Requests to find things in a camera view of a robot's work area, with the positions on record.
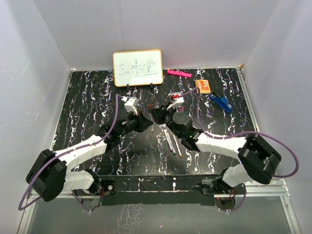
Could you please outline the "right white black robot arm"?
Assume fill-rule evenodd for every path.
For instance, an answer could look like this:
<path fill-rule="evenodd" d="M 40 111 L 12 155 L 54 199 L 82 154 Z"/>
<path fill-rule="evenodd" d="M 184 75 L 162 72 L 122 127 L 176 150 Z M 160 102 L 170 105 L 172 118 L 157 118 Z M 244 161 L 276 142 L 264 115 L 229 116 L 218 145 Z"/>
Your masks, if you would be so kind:
<path fill-rule="evenodd" d="M 229 139 L 217 135 L 209 137 L 193 126 L 193 120 L 186 112 L 176 111 L 169 105 L 150 108 L 149 113 L 156 124 L 165 124 L 186 149 L 229 156 L 240 162 L 224 169 L 217 179 L 202 184 L 211 193 L 227 194 L 249 181 L 268 185 L 281 161 L 281 155 L 258 134 Z"/>

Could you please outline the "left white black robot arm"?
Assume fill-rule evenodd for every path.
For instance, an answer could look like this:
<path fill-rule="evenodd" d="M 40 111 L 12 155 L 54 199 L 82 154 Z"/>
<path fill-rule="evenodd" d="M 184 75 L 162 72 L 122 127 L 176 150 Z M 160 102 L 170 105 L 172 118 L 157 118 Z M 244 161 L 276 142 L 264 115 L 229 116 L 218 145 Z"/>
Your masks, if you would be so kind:
<path fill-rule="evenodd" d="M 137 115 L 129 113 L 113 125 L 102 125 L 94 135 L 79 144 L 55 152 L 44 150 L 26 176 L 26 182 L 46 202 L 55 199 L 62 192 L 73 190 L 97 194 L 101 187 L 99 176 L 90 169 L 78 172 L 73 169 L 112 150 L 126 134 L 132 131 L 144 132 L 152 124 L 141 112 Z"/>

